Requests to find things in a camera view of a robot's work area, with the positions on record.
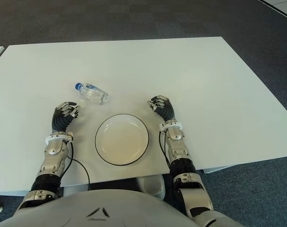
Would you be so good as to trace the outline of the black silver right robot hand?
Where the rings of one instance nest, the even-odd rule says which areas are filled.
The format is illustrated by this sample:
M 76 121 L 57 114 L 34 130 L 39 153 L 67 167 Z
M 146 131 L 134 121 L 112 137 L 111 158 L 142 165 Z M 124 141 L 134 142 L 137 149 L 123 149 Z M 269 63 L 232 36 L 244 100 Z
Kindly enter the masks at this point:
M 174 108 L 169 98 L 158 95 L 147 101 L 148 106 L 153 112 L 157 113 L 165 122 L 176 121 L 174 115 Z

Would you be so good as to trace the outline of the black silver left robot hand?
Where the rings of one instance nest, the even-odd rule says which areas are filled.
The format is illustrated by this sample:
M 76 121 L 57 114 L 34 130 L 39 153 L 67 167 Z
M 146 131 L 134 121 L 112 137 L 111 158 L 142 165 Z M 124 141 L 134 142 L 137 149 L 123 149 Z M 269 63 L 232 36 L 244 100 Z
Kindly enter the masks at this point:
M 78 117 L 80 106 L 74 102 L 63 102 L 54 109 L 52 133 L 66 132 L 70 123 Z

